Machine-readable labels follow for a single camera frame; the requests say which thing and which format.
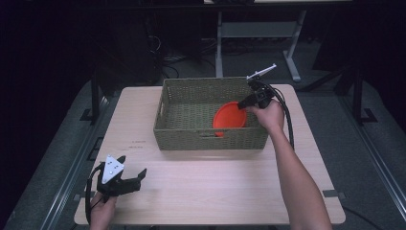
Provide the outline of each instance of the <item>wire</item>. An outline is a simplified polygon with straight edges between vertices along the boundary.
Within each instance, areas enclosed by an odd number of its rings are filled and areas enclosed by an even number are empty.
[[[102,168],[104,168],[104,164],[103,164],[103,163],[99,164],[98,167],[96,167],[96,168],[92,171],[92,173],[90,173],[90,176],[89,176],[89,178],[87,179],[87,182],[86,182],[86,191],[85,191],[85,200],[84,200],[84,210],[85,210],[85,213],[86,213],[87,222],[88,222],[89,224],[90,224],[90,220],[91,220],[90,213],[92,212],[92,208],[94,207],[94,206],[93,206],[93,207],[90,206],[90,194],[91,194],[91,189],[92,189],[92,179],[93,179],[93,176],[95,175],[95,173],[96,173],[97,171],[100,171]]]
[[[178,56],[178,57],[164,57],[164,61],[166,64],[174,64],[176,62],[186,60],[188,57],[187,56]]]
[[[372,221],[370,221],[369,219],[365,218],[364,216],[362,216],[361,214],[351,210],[348,207],[343,206],[343,209],[346,210],[347,212],[350,212],[356,216],[358,216],[359,218],[363,219],[365,222],[367,222],[368,224],[372,225],[374,228],[378,229],[378,230],[384,230],[383,228],[379,227],[378,225],[376,225],[375,223],[373,223]]]
[[[179,79],[179,71],[177,71],[177,69],[173,68],[172,66],[168,66],[168,65],[162,65],[162,67],[167,67],[167,68],[172,69],[173,71],[175,71],[176,72],[176,79]],[[173,79],[173,78],[170,78],[169,75],[164,70],[162,71],[162,73],[163,73],[163,75],[165,77],[167,77],[167,79]]]
[[[217,41],[216,41],[216,39],[213,38],[213,39],[210,39],[209,42],[211,42],[211,43],[209,43],[209,45],[201,48],[202,55],[211,55],[214,53],[215,48],[217,46]]]
[[[204,59],[204,58],[202,58],[201,60],[203,60],[203,61],[205,61],[205,62],[207,62],[207,63],[209,63],[214,69],[215,69],[215,66],[214,66],[214,64],[212,64],[209,60],[207,60],[207,59]]]
[[[162,44],[161,39],[159,39],[159,37],[155,36],[155,35],[151,35],[149,38],[155,38],[158,40],[158,47],[155,49],[155,51],[158,51],[159,48],[161,48],[161,44]]]
[[[283,96],[281,90],[276,89],[276,88],[272,87],[271,85],[266,84],[266,83],[264,83],[262,81],[258,81],[258,82],[260,82],[263,86],[265,86],[266,88],[271,90],[272,93],[277,97],[278,101],[280,102],[280,104],[281,104],[281,106],[282,106],[282,108],[284,110],[284,114],[286,116],[287,129],[288,129],[288,132],[289,132],[289,142],[290,142],[290,145],[292,146],[292,148],[295,149],[295,141],[294,141],[294,138],[293,138],[292,119],[290,117],[289,108],[287,107],[286,102],[284,101],[284,96]]]
[[[92,210],[96,205],[98,205],[102,201],[102,199],[103,199],[103,196],[90,209]]]
[[[74,223],[74,225],[71,227],[70,230],[74,230],[76,227],[78,227],[78,224],[77,224],[77,223]]]

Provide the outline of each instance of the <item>woven basket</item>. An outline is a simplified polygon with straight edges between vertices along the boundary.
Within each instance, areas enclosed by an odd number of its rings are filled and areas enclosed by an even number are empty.
[[[245,78],[165,80],[153,130],[159,149],[263,149],[268,134],[252,113],[247,113],[245,127],[213,128],[222,105],[251,93]]]

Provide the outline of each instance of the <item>metal frame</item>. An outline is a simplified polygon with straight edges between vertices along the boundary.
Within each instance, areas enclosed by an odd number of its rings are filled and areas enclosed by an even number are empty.
[[[227,23],[222,21],[221,11],[217,21],[217,52],[215,54],[215,77],[223,78],[223,65],[221,58],[222,37],[292,37],[292,44],[283,56],[289,68],[292,80],[301,81],[301,77],[293,60],[293,53],[301,34],[306,11],[301,11],[296,22],[250,22]]]
[[[59,217],[65,207],[65,204],[71,194],[71,191],[75,185],[75,182],[78,179],[80,170],[82,168],[83,163],[86,160],[87,154],[90,149],[92,149],[91,141],[97,138],[98,129],[100,126],[100,122],[104,117],[105,110],[108,107],[108,100],[103,97],[100,102],[100,117],[96,120],[96,123],[93,126],[89,126],[87,130],[87,134],[77,152],[77,155],[72,162],[71,168],[69,172],[66,174],[62,184],[59,187],[59,190],[56,192],[51,208],[49,209],[47,216],[42,221],[40,229],[55,229],[56,224],[59,220]]]
[[[399,210],[399,213],[403,216],[403,219],[406,221],[406,195],[403,193],[395,177],[392,175],[390,169],[388,168],[385,161],[381,157],[381,154],[373,144],[373,141],[370,139],[367,131],[364,129],[362,124],[359,123],[359,120],[353,116],[354,115],[353,108],[351,107],[350,103],[343,97],[338,98],[341,106],[344,107],[346,114],[349,116],[354,129],[357,131],[357,134],[364,142],[365,147],[367,148],[370,154],[372,164],[374,165],[385,188],[387,189],[388,193],[394,200],[394,203],[397,209]]]
[[[92,109],[85,109],[81,115],[81,121],[91,121],[90,125],[94,125],[100,115],[100,106],[99,106],[99,86],[96,77],[96,73],[93,73],[92,79],[90,80],[91,90],[92,90]]]

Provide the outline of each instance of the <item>orange bowl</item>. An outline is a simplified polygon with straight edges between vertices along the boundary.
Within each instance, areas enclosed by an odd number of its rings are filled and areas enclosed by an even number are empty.
[[[230,102],[221,106],[214,115],[213,128],[244,127],[247,121],[247,111],[238,109],[238,102]],[[215,136],[224,136],[223,132],[216,132]]]

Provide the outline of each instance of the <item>table top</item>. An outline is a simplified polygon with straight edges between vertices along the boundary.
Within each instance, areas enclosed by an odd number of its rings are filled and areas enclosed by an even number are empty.
[[[334,190],[294,89],[273,86],[281,90],[289,107],[299,158],[321,191]],[[161,86],[124,89],[103,139],[96,162],[105,161],[108,154],[116,159],[126,155],[122,179],[136,177],[147,168],[141,190],[119,197],[112,223],[288,224],[270,138],[264,149],[160,151],[153,126],[161,90]],[[344,222],[338,197],[324,197],[324,201],[331,222]],[[84,198],[75,222],[87,224]]]

